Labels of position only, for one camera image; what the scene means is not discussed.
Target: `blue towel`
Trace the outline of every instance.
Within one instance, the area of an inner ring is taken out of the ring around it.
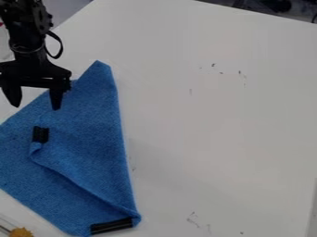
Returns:
[[[34,126],[47,143],[32,141]],[[140,222],[109,66],[96,61],[58,111],[44,93],[0,126],[0,187],[72,235]]]

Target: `black cable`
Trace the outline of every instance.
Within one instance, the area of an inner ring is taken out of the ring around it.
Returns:
[[[317,13],[313,16],[313,18],[311,19],[311,23],[315,23],[315,20],[317,19]]]

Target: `white surface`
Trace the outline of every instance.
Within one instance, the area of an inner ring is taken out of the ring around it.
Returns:
[[[59,65],[77,77],[104,61],[120,90],[144,221],[109,236],[307,235],[316,25],[196,1],[97,0],[56,33]],[[24,102],[38,92],[25,91]],[[0,102],[3,119],[15,112]],[[38,236],[64,236],[5,194],[0,210]]]

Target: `dirt speck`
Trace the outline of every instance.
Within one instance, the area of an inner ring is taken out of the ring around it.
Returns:
[[[188,218],[187,222],[195,225],[198,229],[200,229],[200,226],[196,222],[194,222],[192,219]]]
[[[211,236],[211,235],[212,235],[212,232],[211,232],[211,226],[210,226],[210,224],[207,225],[207,231],[208,231],[208,234]]]

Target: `yellow object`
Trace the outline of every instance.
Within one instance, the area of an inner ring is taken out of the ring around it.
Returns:
[[[9,237],[33,237],[33,235],[25,228],[17,228],[10,233]]]

